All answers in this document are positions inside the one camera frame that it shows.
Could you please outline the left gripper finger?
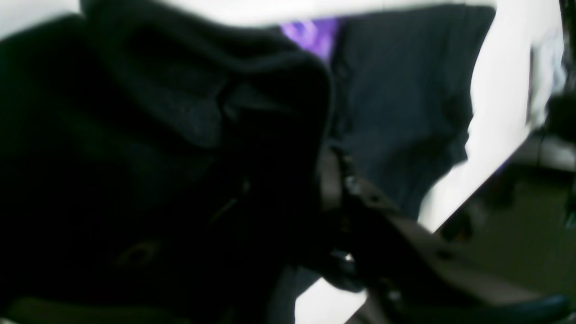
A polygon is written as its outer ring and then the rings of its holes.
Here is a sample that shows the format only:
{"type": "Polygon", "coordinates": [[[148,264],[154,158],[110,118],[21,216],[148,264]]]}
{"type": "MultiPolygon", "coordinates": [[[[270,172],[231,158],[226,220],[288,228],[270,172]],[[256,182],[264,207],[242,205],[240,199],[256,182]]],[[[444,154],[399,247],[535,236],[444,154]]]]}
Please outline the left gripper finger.
{"type": "Polygon", "coordinates": [[[423,226],[355,172],[340,149],[322,155],[322,209],[333,216],[333,247],[388,324],[560,324],[563,295],[545,295],[491,274],[423,226]]]}

